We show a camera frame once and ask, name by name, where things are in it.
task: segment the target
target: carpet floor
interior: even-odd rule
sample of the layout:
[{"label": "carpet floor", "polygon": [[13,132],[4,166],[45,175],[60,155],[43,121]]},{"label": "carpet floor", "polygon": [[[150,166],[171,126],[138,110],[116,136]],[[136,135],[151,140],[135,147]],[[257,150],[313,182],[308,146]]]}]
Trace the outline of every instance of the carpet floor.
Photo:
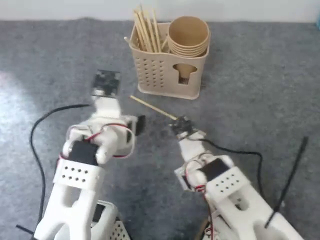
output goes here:
[{"label": "carpet floor", "polygon": [[[273,206],[301,139],[310,137],[281,210],[306,240],[320,236],[320,31],[313,24],[209,23],[210,54],[196,100],[145,95],[128,44],[130,21],[0,21],[0,239],[29,239],[41,181],[28,137],[32,124],[56,107],[90,102],[97,69],[122,73],[123,113],[146,115],[133,156],[111,160],[101,199],[113,202],[134,240],[192,240],[207,207],[184,192],[174,170],[183,164],[170,120],[130,98],[134,94],[176,116],[187,115],[207,137],[264,156],[262,181]],[[55,160],[68,126],[93,108],[56,113],[34,139],[52,188]],[[231,155],[256,187],[258,160]]]}]

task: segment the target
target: utensil holder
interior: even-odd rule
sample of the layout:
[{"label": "utensil holder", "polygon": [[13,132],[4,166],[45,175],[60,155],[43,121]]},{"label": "utensil holder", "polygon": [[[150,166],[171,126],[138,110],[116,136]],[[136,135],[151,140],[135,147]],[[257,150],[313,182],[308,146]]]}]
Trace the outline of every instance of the utensil holder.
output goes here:
[{"label": "utensil holder", "polygon": [[[166,39],[169,25],[170,23],[158,24],[160,39]],[[164,48],[164,52],[146,52],[138,49],[140,43],[136,26],[134,26],[129,46],[134,59],[140,92],[189,100],[194,100],[199,96],[209,44],[206,51],[198,57],[182,57],[168,53],[168,46]],[[177,64],[192,65],[196,71],[190,73],[189,78],[183,78],[175,68]]]}]

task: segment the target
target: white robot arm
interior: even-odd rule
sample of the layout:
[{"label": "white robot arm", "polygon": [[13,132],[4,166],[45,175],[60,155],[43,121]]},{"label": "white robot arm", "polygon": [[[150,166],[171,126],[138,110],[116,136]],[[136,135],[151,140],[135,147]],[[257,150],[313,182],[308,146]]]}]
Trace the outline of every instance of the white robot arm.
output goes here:
[{"label": "white robot arm", "polygon": [[[112,157],[127,158],[133,152],[138,122],[135,116],[121,114],[115,98],[118,75],[113,71],[98,72],[92,92],[96,112],[67,131],[53,189],[34,239],[105,240],[115,234],[117,208],[112,203],[100,201],[98,209],[98,196],[107,161]],[[80,190],[77,201],[72,201],[72,188]],[[96,215],[103,223],[98,220],[93,226]],[[129,239],[125,229],[121,232],[123,239]]]},{"label": "white robot arm", "polygon": [[171,128],[185,162],[175,174],[184,190],[205,190],[215,240],[303,240],[280,213],[265,228],[272,208],[229,156],[206,150],[198,141],[205,134],[194,129],[186,117],[178,118]]}]

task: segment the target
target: paper cup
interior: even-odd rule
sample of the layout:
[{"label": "paper cup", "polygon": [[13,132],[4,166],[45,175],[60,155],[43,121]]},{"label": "paper cup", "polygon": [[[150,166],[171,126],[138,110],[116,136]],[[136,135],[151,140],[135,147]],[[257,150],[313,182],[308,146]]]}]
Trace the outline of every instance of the paper cup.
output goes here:
[{"label": "paper cup", "polygon": [[196,49],[208,45],[209,27],[206,22],[194,16],[182,16],[173,20],[168,29],[169,46],[182,49]]}]

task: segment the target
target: black cable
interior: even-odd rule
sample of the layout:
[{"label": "black cable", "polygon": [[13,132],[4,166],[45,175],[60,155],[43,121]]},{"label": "black cable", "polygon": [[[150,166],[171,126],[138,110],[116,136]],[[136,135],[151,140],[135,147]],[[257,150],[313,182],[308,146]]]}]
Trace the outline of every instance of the black cable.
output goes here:
[{"label": "black cable", "polygon": [[40,162],[39,156],[36,152],[36,149],[34,147],[34,132],[37,128],[37,126],[39,125],[39,123],[41,123],[44,119],[46,119],[47,117],[49,117],[51,114],[54,114],[56,112],[59,111],[63,111],[63,110],[67,110],[67,109],[78,109],[78,108],[84,108],[84,107],[89,107],[90,104],[75,104],[75,105],[68,105],[68,106],[62,106],[62,107],[58,107],[55,108],[51,111],[49,111],[48,113],[46,113],[45,115],[43,115],[42,117],[40,117],[32,126],[31,132],[30,132],[30,137],[29,137],[29,144],[35,159],[35,162],[40,170],[40,174],[41,174],[41,199],[40,199],[40,207],[39,207],[39,213],[38,213],[38,220],[36,225],[39,224],[39,222],[41,221],[42,217],[43,217],[43,212],[44,212],[44,204],[45,204],[45,196],[46,196],[46,178],[45,178],[45,172],[44,172],[44,168]]},{"label": "black cable", "polygon": [[15,225],[15,227],[16,227],[17,229],[20,229],[20,230],[22,230],[22,231],[30,234],[30,235],[33,235],[33,234],[34,234],[33,231],[31,231],[31,230],[29,230],[28,228],[25,228],[24,226],[21,226],[21,225],[19,225],[19,224]]},{"label": "black cable", "polygon": [[232,153],[232,154],[244,154],[244,155],[256,155],[259,157],[259,162],[258,162],[258,167],[257,167],[257,174],[256,174],[256,178],[257,178],[257,183],[258,183],[258,188],[259,188],[259,192],[261,197],[266,200],[266,196],[263,190],[263,186],[262,186],[262,180],[261,180],[261,173],[262,173],[262,163],[263,163],[263,156],[260,152],[257,151],[237,151],[237,150],[232,150],[232,149],[228,149],[222,146],[219,146],[217,144],[215,144],[214,142],[205,139],[205,138],[199,138],[199,139],[191,139],[188,138],[191,141],[201,141],[201,142],[205,142],[210,144],[211,146],[215,147],[216,149],[228,152],[228,153]]},{"label": "black cable", "polygon": [[269,219],[266,221],[265,225],[264,225],[264,228],[267,228],[270,224],[270,222],[272,221],[272,219],[274,218],[275,214],[279,211],[280,209],[280,206],[281,206],[281,203],[283,202],[283,200],[285,199],[287,193],[288,193],[288,190],[289,190],[289,187],[291,185],[291,182],[297,172],[297,169],[298,169],[298,166],[299,166],[299,163],[302,159],[302,155],[303,153],[305,152],[306,150],[306,147],[307,147],[307,144],[308,144],[308,140],[309,138],[308,137],[303,137],[302,139],[302,142],[301,142],[301,145],[300,145],[300,148],[299,148],[299,152],[297,153],[296,157],[295,157],[295,161],[294,161],[294,164],[293,164],[293,167],[292,167],[292,170],[291,170],[291,173],[289,175],[289,178],[281,192],[281,195],[280,195],[280,198],[279,198],[279,201],[278,203],[276,204],[276,206],[273,208],[273,212],[272,214],[270,215]]}]

